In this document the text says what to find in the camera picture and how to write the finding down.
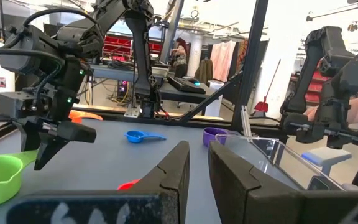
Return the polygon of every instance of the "black robotic arm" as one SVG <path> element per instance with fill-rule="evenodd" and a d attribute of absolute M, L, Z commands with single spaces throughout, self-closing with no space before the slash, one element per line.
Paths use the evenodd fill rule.
<path fill-rule="evenodd" d="M 358 132 L 348 128 L 349 100 L 358 92 L 358 55 L 346 50 L 341 28 L 326 26 L 312 31 L 306 39 L 306 60 L 294 93 L 281 107 L 281 126 L 296 140 L 311 143 L 328 135 L 327 147 L 341 149 L 352 142 L 358 145 Z M 323 83 L 321 99 L 313 122 L 303 115 L 305 95 L 319 66 L 321 74 L 331 79 Z"/>
<path fill-rule="evenodd" d="M 70 141 L 94 142 L 96 131 L 72 123 L 68 117 L 84 76 L 92 73 L 84 59 L 101 55 L 104 35 L 124 16 L 134 35 L 139 79 L 157 99 L 156 86 L 150 84 L 151 64 L 148 31 L 152 25 L 153 8 L 148 0 L 105 0 L 94 7 L 86 19 L 62 27 L 49 37 L 29 25 L 36 17 L 72 9 L 50 9 L 30 16 L 0 49 L 2 68 L 23 75 L 34 74 L 39 81 L 19 92 L 0 95 L 0 114 L 10 118 L 22 136 L 21 151 L 38 149 L 35 170 L 40 170 Z"/>

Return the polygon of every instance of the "desk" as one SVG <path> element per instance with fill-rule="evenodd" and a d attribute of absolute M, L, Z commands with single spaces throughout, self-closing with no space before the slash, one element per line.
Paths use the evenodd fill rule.
<path fill-rule="evenodd" d="M 23 195 L 41 190 L 115 190 L 120 184 L 141 179 L 182 140 L 190 145 L 186 222 L 221 223 L 209 180 L 208 148 L 201 140 L 202 129 L 89 119 L 83 124 L 97 131 L 95 143 L 71 142 L 41 171 L 34 171 L 34 164 L 26 167 L 19 193 L 0 205 L 0 223 Z M 124 133 L 135 129 L 163 133 L 167 140 L 131 144 Z M 0 154 L 18 152 L 20 144 L 21 136 L 15 131 L 0 139 Z"/>
<path fill-rule="evenodd" d="M 108 78 L 114 80 L 124 80 L 128 82 L 133 81 L 134 71 L 125 71 L 118 69 L 108 68 L 107 65 L 91 65 L 91 68 L 94 69 L 94 76 L 96 78 Z M 158 71 L 164 71 L 160 68 L 153 67 L 153 74 L 160 75 Z M 204 83 L 200 84 L 200 87 L 205 90 L 205 94 L 199 93 L 185 93 L 177 90 L 168 82 L 164 82 L 164 84 L 160 88 L 161 97 L 163 100 L 173 100 L 180 101 L 186 103 L 201 103 L 207 97 L 213 94 L 213 91 L 208 88 Z"/>

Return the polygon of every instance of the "purple measuring cup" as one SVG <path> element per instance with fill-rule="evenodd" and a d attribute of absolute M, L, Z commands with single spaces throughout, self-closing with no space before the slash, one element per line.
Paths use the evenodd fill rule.
<path fill-rule="evenodd" d="M 237 133 L 221 128 L 204 128 L 204 133 L 203 133 L 204 146 L 208 147 L 210 141 L 215 141 L 215 136 L 217 134 L 237 134 Z M 219 143 L 224 145 L 224 143 L 226 143 L 226 137 L 219 138 Z"/>

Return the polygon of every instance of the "green plastic bowl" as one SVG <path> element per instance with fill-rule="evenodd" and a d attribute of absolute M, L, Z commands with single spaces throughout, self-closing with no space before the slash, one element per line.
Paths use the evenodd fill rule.
<path fill-rule="evenodd" d="M 21 172 L 37 158 L 37 150 L 0 155 L 0 204 L 18 193 L 22 184 Z"/>

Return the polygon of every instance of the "red broom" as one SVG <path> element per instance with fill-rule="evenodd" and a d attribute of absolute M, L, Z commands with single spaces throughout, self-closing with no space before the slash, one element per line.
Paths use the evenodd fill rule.
<path fill-rule="evenodd" d="M 273 75 L 272 81 L 270 82 L 270 86 L 268 87 L 267 93 L 266 93 L 266 95 L 264 96 L 264 101 L 263 101 L 263 102 L 258 102 L 258 103 L 255 105 L 255 108 L 254 108 L 254 109 L 255 109 L 255 112 L 254 112 L 253 114 L 255 114 L 256 111 L 261 111 L 261 112 L 263 112 L 263 114 L 265 114 L 265 113 L 269 110 L 269 104 L 266 103 L 266 98 L 267 98 L 267 95 L 269 94 L 270 87 L 272 87 L 274 78 L 276 77 L 276 73 L 277 73 L 277 70 L 278 70 L 278 66 L 280 66 L 280 62 L 281 62 L 281 59 L 278 61 L 278 65 L 277 65 L 276 71 L 274 72 L 274 75 Z"/>

